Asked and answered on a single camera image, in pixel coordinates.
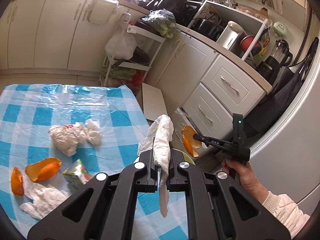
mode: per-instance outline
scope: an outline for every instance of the blender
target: blender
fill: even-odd
[[[293,55],[289,51],[289,44],[286,40],[276,41],[270,56],[262,61],[256,71],[271,85],[276,80],[282,66],[288,66],[292,61]]]

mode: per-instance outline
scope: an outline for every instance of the metal utility cart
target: metal utility cart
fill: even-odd
[[[140,65],[140,64],[126,62],[126,61],[122,62],[119,65],[116,64],[116,63],[118,63],[118,60],[116,60],[114,57],[116,54],[116,48],[118,47],[118,44],[115,44],[115,46],[114,46],[115,49],[114,49],[112,55],[108,55],[106,53],[106,56],[105,56],[103,64],[102,64],[102,71],[100,74],[100,83],[104,87],[106,87],[106,86],[112,87],[112,85],[108,84],[108,78],[110,76],[110,71],[112,70],[112,68],[114,68],[116,66],[144,71],[144,75],[141,80],[141,84],[142,84],[149,69],[151,68],[151,65],[152,65],[156,55],[158,54],[162,44],[165,41],[165,38],[163,38],[157,34],[151,33],[151,32],[144,30],[140,27],[130,25],[129,22],[131,20],[133,20],[133,22],[135,22],[135,21],[137,21],[137,18],[132,17],[131,14],[129,14],[129,13],[123,13],[120,17],[118,27],[116,28],[115,33],[119,28],[122,28],[121,37],[124,35],[124,32],[128,32],[128,33],[140,34],[144,37],[149,38],[148,39],[149,41],[147,42],[147,47],[145,50],[146,50],[146,53],[150,57],[150,62],[147,65]]]

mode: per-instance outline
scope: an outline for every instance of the price tag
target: price tag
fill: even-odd
[[[127,32],[128,32],[128,33],[137,33],[137,27],[136,27],[136,26],[129,25],[129,26],[128,26],[128,29],[127,29]]]

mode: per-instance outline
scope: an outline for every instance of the black bag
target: black bag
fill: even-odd
[[[292,67],[285,67],[279,83],[265,100],[258,104],[244,118],[244,132],[247,138],[258,133],[266,133],[291,104],[303,85],[305,76],[315,57],[318,43],[319,39],[315,38],[308,50],[307,56],[300,63]]]

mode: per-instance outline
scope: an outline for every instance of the drawer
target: drawer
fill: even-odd
[[[182,134],[181,130],[185,125],[190,125],[193,129],[194,127],[186,118],[185,114],[178,114],[176,112],[173,113],[171,117],[171,121],[173,123],[173,135],[172,135],[172,145],[173,147],[177,147],[178,150],[182,150],[183,152],[187,153],[186,149],[184,148],[183,141],[182,141]],[[202,144],[200,149],[196,149],[199,155],[205,152],[207,149],[205,144]]]
[[[230,113],[246,115],[265,94],[247,73],[222,55],[201,82]]]
[[[201,83],[182,108],[204,136],[221,139],[232,130],[232,116]]]

